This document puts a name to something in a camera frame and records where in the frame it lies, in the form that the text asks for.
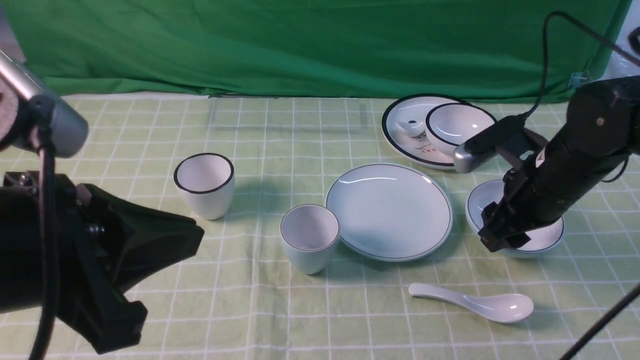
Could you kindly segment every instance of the green checkered tablecloth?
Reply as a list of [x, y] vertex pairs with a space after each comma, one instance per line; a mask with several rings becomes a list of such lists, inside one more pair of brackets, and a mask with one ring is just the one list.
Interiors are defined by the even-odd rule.
[[[384, 140], [392, 100], [119, 99], [72, 96], [91, 125], [84, 149], [58, 172], [129, 201], [182, 215], [190, 209], [171, 174], [180, 160], [220, 152], [236, 167], [234, 203], [206, 230], [198, 254], [141, 282], [127, 297], [149, 310], [138, 346], [101, 359], [557, 359], [640, 280], [640, 163], [600, 184], [565, 216], [564, 242], [539, 259], [490, 254], [468, 227], [463, 205], [479, 183], [508, 169], [492, 160], [472, 174], [411, 164]], [[526, 105], [486, 105], [498, 119]], [[551, 138], [566, 105], [542, 106], [530, 126]], [[280, 246], [284, 213], [322, 204], [334, 180], [368, 163], [412, 166], [442, 186], [456, 213], [446, 243], [424, 259], [391, 264], [344, 246], [326, 271], [302, 275]], [[0, 170], [36, 170], [35, 155], [9, 149]], [[519, 292], [535, 312], [499, 325], [459, 307], [413, 299], [412, 282], [473, 295]], [[0, 359], [24, 359], [39, 309], [0, 315]], [[619, 316], [582, 359], [637, 359], [640, 303]], [[94, 359], [60, 323], [52, 359]]]

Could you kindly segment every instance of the wire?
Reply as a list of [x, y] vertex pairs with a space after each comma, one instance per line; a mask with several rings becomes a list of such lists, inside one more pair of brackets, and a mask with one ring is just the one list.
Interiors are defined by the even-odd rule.
[[[542, 26], [542, 79], [540, 80], [540, 92], [538, 93], [538, 98], [536, 99], [536, 102], [533, 104], [531, 109], [529, 109], [529, 111], [527, 111], [527, 112], [522, 114], [525, 117], [525, 119], [528, 118], [529, 116], [531, 116], [531, 114], [534, 111], [536, 111], [536, 109], [540, 105], [540, 102], [542, 101], [543, 95], [545, 94], [545, 87], [546, 87], [546, 82], [547, 82], [547, 72], [548, 72], [548, 63], [549, 63], [548, 42], [547, 42], [547, 32], [548, 31], [547, 31], [547, 29], [548, 29], [549, 21], [553, 17], [556, 17], [556, 16], [562, 17], [564, 20], [567, 20], [568, 22], [571, 22], [576, 28], [580, 29], [585, 34], [591, 36], [592, 38], [594, 38], [597, 41], [599, 41], [601, 44], [604, 44], [607, 47], [611, 48], [611, 50], [615, 51], [620, 56], [622, 56], [623, 58], [627, 59], [629, 62], [631, 62], [631, 63], [635, 64], [636, 66], [640, 67], [640, 60], [639, 59], [637, 59], [633, 55], [629, 54], [628, 52], [624, 51], [619, 46], [617, 46], [616, 44], [612, 43], [611, 41], [609, 41], [608, 39], [606, 39], [602, 35], [598, 34], [597, 32], [595, 32], [595, 31], [593, 31], [591, 29], [589, 29], [586, 25], [584, 25], [580, 21], [576, 20], [571, 15], [569, 15], [569, 14], [567, 14], [565, 12], [552, 12], [552, 13], [549, 13], [547, 15], [547, 17], [545, 17], [545, 22], [544, 22], [544, 25]], [[636, 35], [636, 42], [637, 42], [637, 36], [640, 35], [640, 28], [636, 29], [636, 31], [638, 31], [638, 34]]]
[[620, 171], [618, 172], [617, 175], [615, 175], [613, 178], [609, 179], [609, 180], [603, 180], [603, 183], [613, 183], [615, 180], [618, 180], [622, 174], [624, 174], [625, 170], [627, 169], [627, 164], [629, 164], [629, 158], [625, 159], [625, 162], [622, 164], [622, 167], [620, 168]]
[[602, 330], [613, 318], [615, 318], [620, 312], [633, 302], [640, 295], [640, 283], [636, 285], [633, 290], [625, 295], [611, 310], [609, 310], [603, 317], [598, 320], [597, 323], [582, 335], [582, 337], [560, 358], [560, 360], [567, 360], [578, 354], [578, 351], [582, 349], [594, 336], [596, 336], [600, 330]]
[[38, 129], [40, 175], [38, 201], [40, 210], [40, 242], [42, 250], [43, 301], [38, 332], [29, 360], [42, 360], [47, 353], [58, 313], [60, 297], [60, 266], [56, 235], [56, 163], [55, 146], [49, 126]]

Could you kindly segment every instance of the green backdrop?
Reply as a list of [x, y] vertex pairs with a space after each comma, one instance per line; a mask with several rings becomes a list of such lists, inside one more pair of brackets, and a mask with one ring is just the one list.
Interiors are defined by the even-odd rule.
[[[631, 0], [11, 0], [28, 65], [61, 94], [402, 97], [530, 101], [541, 29], [564, 10], [615, 40]], [[610, 52], [550, 27], [549, 96]]]

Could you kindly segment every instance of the white bowl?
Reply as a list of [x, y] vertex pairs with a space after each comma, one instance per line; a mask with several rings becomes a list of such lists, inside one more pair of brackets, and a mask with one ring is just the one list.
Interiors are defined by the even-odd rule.
[[453, 150], [495, 124], [493, 115], [469, 104], [443, 104], [427, 114], [429, 141], [438, 151], [453, 157]]
[[[502, 180], [491, 180], [478, 185], [469, 197], [465, 206], [467, 222], [474, 232], [480, 231], [483, 225], [482, 210], [492, 202], [496, 204], [502, 199], [504, 183]], [[564, 220], [558, 219], [552, 225], [541, 227], [536, 230], [527, 231], [530, 239], [525, 245], [518, 249], [502, 249], [498, 252], [513, 258], [530, 258], [538, 256], [556, 247], [564, 232]]]

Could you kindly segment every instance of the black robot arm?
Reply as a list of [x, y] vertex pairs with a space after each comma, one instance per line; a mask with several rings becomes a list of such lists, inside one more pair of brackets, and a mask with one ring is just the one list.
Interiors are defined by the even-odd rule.
[[513, 167], [504, 175], [502, 200], [482, 212], [484, 227], [478, 234], [492, 252], [527, 243], [525, 232], [553, 224], [640, 152], [640, 76], [578, 89], [568, 103], [566, 124], [546, 144], [518, 116], [498, 124], [456, 150], [460, 169], [476, 167], [482, 163], [478, 159], [494, 154]]

